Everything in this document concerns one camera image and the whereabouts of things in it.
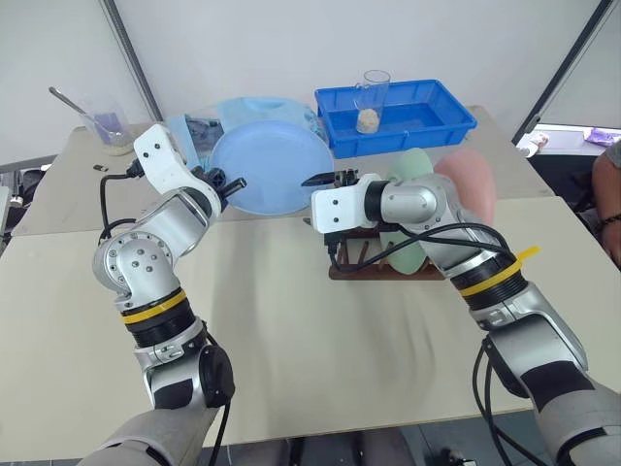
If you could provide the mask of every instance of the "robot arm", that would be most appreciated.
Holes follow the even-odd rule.
[[[220,216],[226,196],[245,182],[218,189],[204,174],[199,179],[158,124],[134,148],[163,195],[131,229],[99,246],[93,272],[116,293],[153,410],[127,421],[80,464],[195,465],[218,409],[225,406],[228,416],[235,385],[226,352],[192,312],[174,268]]]
[[[452,181],[428,175],[392,183],[364,175],[357,183],[316,191],[312,225],[320,233],[399,224],[412,235],[464,223],[436,238],[498,245],[492,235],[466,227],[474,216],[462,208]],[[611,466],[621,462],[621,397],[594,382],[577,337],[520,272],[510,253],[428,243],[422,248],[451,280],[479,327],[483,347],[504,386],[530,398],[539,428],[559,465]]]

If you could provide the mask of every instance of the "yellow band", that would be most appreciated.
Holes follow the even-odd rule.
[[[472,296],[473,294],[480,293],[481,291],[485,291],[487,288],[491,288],[495,284],[505,281],[510,276],[519,272],[522,267],[522,260],[530,257],[531,255],[537,254],[539,252],[539,248],[537,246],[533,246],[532,248],[528,248],[527,250],[523,250],[519,254],[517,254],[517,259],[511,265],[509,265],[505,270],[500,271],[498,274],[490,277],[483,282],[474,284],[464,289],[460,289],[459,292],[462,296]]]
[[[130,323],[142,322],[143,320],[147,320],[148,318],[159,316],[160,314],[165,313],[172,307],[176,306],[185,298],[185,291],[181,290],[175,296],[164,301],[162,304],[158,304],[157,306],[153,306],[152,308],[148,308],[140,313],[133,314],[132,316],[124,316],[123,323],[125,325],[128,325]]]
[[[509,265],[507,268],[505,268],[505,270],[500,271],[498,274],[494,275],[493,277],[490,277],[489,279],[484,280],[483,282],[473,284],[472,286],[469,286],[467,288],[460,289],[459,292],[462,296],[466,297],[466,296],[472,296],[473,294],[480,293],[481,291],[485,291],[487,288],[491,288],[495,284],[503,282],[506,279],[508,279],[511,275],[517,273],[520,270],[520,267],[522,267],[522,262],[520,262],[519,260],[516,260],[511,265]]]

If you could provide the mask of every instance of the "metal spoon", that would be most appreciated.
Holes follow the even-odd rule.
[[[63,94],[62,92],[60,92],[58,89],[56,89],[54,86],[50,86],[48,87],[48,91],[51,95],[53,95],[54,97],[56,97],[58,100],[60,100],[62,103],[68,105],[69,107],[71,107],[72,109],[74,109],[76,112],[78,112],[80,115],[82,115],[83,117],[85,117],[86,119],[88,119],[91,123],[95,124],[96,126],[99,126],[99,128],[104,131],[106,134],[108,134],[111,142],[122,142],[123,139],[125,138],[125,135],[123,133],[119,133],[116,131],[109,131],[107,128],[105,128],[99,121],[97,121],[97,119],[95,119],[93,116],[89,115],[87,112],[85,112],[81,107],[79,107],[77,104],[75,104],[73,101],[71,101],[69,99],[69,97],[67,97],[65,94]]]

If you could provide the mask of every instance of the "light blue plate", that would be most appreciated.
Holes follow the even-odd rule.
[[[333,172],[334,159],[308,129],[286,121],[257,121],[224,133],[210,166],[221,168],[227,182],[245,178],[247,187],[228,198],[232,206],[258,216],[283,216],[311,203],[317,187],[302,187],[302,182]]]

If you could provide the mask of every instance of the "person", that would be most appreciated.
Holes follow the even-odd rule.
[[[602,245],[621,268],[621,140],[596,159],[592,184]]]

